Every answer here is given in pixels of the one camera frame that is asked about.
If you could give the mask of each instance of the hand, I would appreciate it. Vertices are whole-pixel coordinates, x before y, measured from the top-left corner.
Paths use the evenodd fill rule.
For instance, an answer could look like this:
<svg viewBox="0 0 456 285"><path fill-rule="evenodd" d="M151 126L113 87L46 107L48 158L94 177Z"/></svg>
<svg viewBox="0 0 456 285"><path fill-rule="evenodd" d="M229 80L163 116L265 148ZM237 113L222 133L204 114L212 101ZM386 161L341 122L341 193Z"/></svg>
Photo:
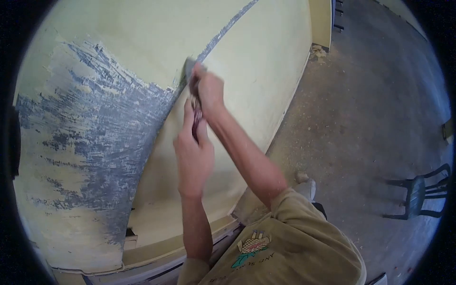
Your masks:
<svg viewBox="0 0 456 285"><path fill-rule="evenodd" d="M207 136L207 123L202 119L197 127L199 144L192 136L193 108L187 99L184 105L184 125L174 140L179 171L179 193L182 198L200 198L206 180L214 168L214 146Z"/></svg>
<svg viewBox="0 0 456 285"><path fill-rule="evenodd" d="M211 118L218 114L220 108L224 108L223 103L223 80L214 73L207 72L199 62L192 70L190 86L195 86L198 82L198 93L201 100L203 117L211 122Z"/></svg>

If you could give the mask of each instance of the wall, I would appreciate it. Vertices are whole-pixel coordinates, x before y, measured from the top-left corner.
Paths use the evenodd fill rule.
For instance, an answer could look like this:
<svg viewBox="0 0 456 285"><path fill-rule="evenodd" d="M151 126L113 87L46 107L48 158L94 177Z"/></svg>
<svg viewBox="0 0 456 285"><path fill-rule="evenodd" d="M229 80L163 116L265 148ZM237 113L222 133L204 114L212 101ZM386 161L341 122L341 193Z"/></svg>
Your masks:
<svg viewBox="0 0 456 285"><path fill-rule="evenodd" d="M331 47L332 0L309 0L312 25L312 42Z"/></svg>
<svg viewBox="0 0 456 285"><path fill-rule="evenodd" d="M50 266L119 269L127 223L137 246L181 234L171 141L188 95L180 84L187 56L225 80L228 109L266 151L311 38L305 0L57 2L27 50L15 98L16 199ZM213 222L246 185L210 138L216 167L203 202Z"/></svg>
<svg viewBox="0 0 456 285"><path fill-rule="evenodd" d="M404 20L406 20L409 24L411 24L426 40L426 33L421 28L420 24L418 23L415 16L413 16L410 9L402 0L377 0L379 4L385 5L388 7L393 13L401 16Z"/></svg>

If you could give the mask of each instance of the dark green plastic chair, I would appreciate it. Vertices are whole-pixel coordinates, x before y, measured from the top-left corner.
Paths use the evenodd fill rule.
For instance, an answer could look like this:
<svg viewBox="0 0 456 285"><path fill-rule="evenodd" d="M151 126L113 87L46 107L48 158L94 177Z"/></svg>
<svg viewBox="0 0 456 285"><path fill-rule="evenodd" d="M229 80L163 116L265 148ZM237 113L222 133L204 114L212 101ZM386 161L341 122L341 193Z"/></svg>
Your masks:
<svg viewBox="0 0 456 285"><path fill-rule="evenodd" d="M445 178L440 180L437 184L426 186L425 178L429 178L439 174L442 171L446 171L447 175ZM405 214L404 215L383 215L384 218L408 220L416 216L430 216L440 218L442 212L422 210L423 203L426 199L439 199L446 198L448 195L448 181L451 176L451 169L448 164L442 165L435 171L425 174L418 175L414 179L407 180L386 180L386 184L407 188L407 198L405 200Z"/></svg>

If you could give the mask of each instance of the scraper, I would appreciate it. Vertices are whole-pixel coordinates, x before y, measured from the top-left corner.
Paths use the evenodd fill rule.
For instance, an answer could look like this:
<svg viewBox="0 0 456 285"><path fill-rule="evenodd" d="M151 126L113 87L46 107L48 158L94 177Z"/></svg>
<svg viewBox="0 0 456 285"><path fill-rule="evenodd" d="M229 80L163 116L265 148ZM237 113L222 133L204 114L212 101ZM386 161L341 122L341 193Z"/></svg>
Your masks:
<svg viewBox="0 0 456 285"><path fill-rule="evenodd" d="M190 100L192 101L192 108L194 111L194 120L192 126L192 135L193 138L198 142L197 138L197 127L202 119L202 109L201 109L201 100L199 98L198 84L199 79L196 77L192 78L192 69L197 63L196 60L191 57L187 57L185 60L185 77L187 78L188 89L190 90Z"/></svg>

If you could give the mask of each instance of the yellow wall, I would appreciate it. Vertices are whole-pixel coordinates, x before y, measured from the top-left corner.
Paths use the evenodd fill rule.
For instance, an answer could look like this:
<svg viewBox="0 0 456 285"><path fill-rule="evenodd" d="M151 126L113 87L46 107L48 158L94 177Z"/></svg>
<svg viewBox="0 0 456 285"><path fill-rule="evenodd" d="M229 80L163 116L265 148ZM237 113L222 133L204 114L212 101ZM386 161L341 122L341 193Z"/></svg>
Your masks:
<svg viewBox="0 0 456 285"><path fill-rule="evenodd" d="M42 98L56 97L55 87L65 90L75 86L90 92L90 87L76 84L69 71L91 80L97 75L69 56L74 51L68 44L91 52L98 44L117 61L122 76L136 78L143 86L154 83L174 90L185 58L197 57L248 4L248 0L59 1L29 46L16 83L16 96L39 104ZM306 0L259 0L204 61L210 71L225 80L227 108L265 152L305 67L311 29ZM129 96L122 91L112 94ZM129 225L138 235L137 246L172 238L182 231L172 139L181 127L182 104L187 95L185 89L166 119L136 193L136 209ZM83 98L71 99L74 104L88 104ZM81 195L80 189L90 175L74 143L67 142L66 148L58 149L41 143L53 139L43 130L49 124L58 124L49 119L51 112L34 115L36 130L21 128L20 175L14 185L29 239L54 268L84 272L119 269L122 247L107 242L111 233L104 220L106 213L81 206L61 209L49 202L64 201L65 192L56 189L56 181L65 191ZM82 134L88 131L84 120L80 126L78 122L71 127L79 128ZM246 185L212 132L210 138L216 165L203 202L212 222L230 213Z"/></svg>
<svg viewBox="0 0 456 285"><path fill-rule="evenodd" d="M312 20L312 42L322 47L331 47L332 0L309 0Z"/></svg>

